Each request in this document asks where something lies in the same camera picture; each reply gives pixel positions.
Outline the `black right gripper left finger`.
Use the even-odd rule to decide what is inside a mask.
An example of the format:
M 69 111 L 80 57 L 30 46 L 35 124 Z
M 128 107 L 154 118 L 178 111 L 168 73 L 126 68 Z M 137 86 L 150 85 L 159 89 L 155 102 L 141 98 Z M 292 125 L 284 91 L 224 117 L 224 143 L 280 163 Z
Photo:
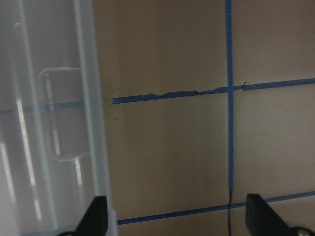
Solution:
M 105 236 L 108 230 L 106 196 L 96 196 L 76 227 L 73 236 Z

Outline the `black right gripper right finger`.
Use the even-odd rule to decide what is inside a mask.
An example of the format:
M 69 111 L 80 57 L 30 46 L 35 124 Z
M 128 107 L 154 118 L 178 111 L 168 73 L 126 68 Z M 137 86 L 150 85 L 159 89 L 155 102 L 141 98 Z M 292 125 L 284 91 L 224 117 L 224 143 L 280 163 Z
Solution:
M 258 194 L 247 195 L 246 226 L 252 236 L 305 235 L 305 228 L 290 227 Z

